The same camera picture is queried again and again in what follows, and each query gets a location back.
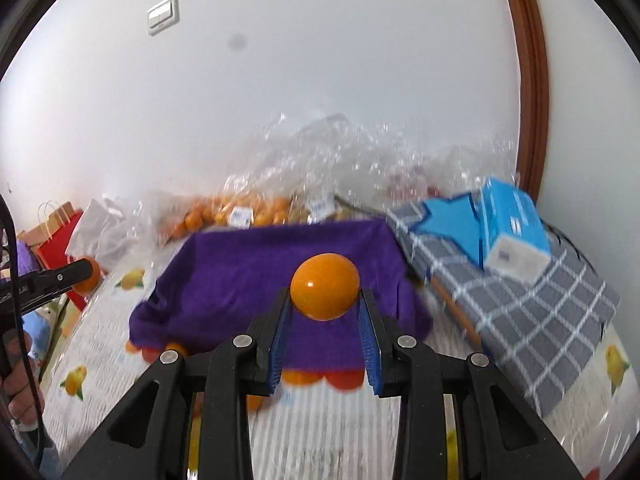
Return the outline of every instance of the blue star-shaped object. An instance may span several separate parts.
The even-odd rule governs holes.
[[[480,222],[471,193],[423,202],[426,214],[411,231],[449,238],[478,267],[482,267]]]

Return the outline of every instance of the gray grid pillow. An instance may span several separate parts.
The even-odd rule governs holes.
[[[434,276],[447,289],[495,363],[547,415],[593,355],[620,295],[552,236],[552,261],[535,285],[485,272],[450,240],[414,234],[425,213],[421,202],[387,213],[407,259],[425,282]]]

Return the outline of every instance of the silver rivet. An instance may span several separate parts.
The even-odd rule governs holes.
[[[476,366],[484,368],[489,364],[489,358],[484,354],[473,354],[471,356],[471,362]]]
[[[163,365],[170,365],[178,360],[178,352],[175,350],[165,350],[160,354],[160,362]]]
[[[253,339],[251,339],[250,335],[247,335],[247,334],[237,335],[234,338],[234,345],[237,346],[238,348],[246,348],[251,344],[252,341]]]
[[[402,348],[413,348],[417,344],[418,342],[415,340],[415,337],[410,335],[401,335],[398,338],[398,345]]]

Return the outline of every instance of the red bag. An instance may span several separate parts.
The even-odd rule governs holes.
[[[53,233],[53,236],[49,240],[33,248],[40,263],[46,269],[57,269],[58,267],[68,264],[65,254],[66,246],[69,245],[71,233],[73,233],[76,228],[76,224],[78,224],[81,216],[82,211],[75,211],[69,217],[69,222]],[[80,294],[70,290],[67,295],[69,299],[74,302],[74,305],[78,307],[78,310],[86,307],[86,301]]]

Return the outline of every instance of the wall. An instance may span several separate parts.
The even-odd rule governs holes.
[[[280,112],[420,121],[435,151],[516,139],[506,0],[179,0],[180,23],[150,37],[159,1],[58,0],[15,57],[0,189],[19,226],[50,199],[210,192],[232,148]]]
[[[622,293],[614,318],[640,370],[640,64],[593,0],[539,0],[551,77],[541,215]]]

